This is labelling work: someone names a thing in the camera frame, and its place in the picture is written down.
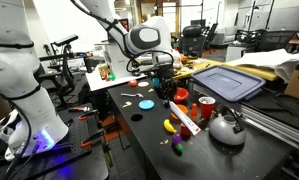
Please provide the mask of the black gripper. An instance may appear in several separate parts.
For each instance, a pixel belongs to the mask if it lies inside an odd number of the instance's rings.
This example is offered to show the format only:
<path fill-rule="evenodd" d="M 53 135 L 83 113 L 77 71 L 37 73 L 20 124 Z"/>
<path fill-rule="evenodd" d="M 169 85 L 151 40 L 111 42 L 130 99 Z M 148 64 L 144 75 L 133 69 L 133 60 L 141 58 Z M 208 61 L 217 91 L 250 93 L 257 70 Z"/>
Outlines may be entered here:
<path fill-rule="evenodd" d="M 169 92 L 169 100 L 174 101 L 177 87 L 172 77 L 174 76 L 174 69 L 171 64 L 161 65 L 155 69 L 155 78 L 160 80 L 159 87 L 155 87 L 155 90 L 160 93 L 159 98 L 165 108 L 168 108 L 168 100 L 164 92 Z"/>

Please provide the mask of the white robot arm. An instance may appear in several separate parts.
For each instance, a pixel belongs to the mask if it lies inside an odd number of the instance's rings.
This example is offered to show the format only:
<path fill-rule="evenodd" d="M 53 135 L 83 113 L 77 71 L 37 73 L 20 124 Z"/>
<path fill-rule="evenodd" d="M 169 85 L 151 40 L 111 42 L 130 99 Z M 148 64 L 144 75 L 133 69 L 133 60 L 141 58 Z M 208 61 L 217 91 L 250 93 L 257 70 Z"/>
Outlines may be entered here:
<path fill-rule="evenodd" d="M 81 0 L 77 7 L 100 23 L 124 56 L 134 59 L 150 53 L 155 70 L 171 70 L 180 54 L 171 46 L 165 20 L 156 16 L 126 30 L 112 5 L 104 0 Z M 47 152 L 69 133 L 48 91 L 35 77 L 40 67 L 23 0 L 0 0 L 0 96 L 13 107 L 0 120 L 0 139 L 7 144 L 4 158 L 8 161 Z"/>

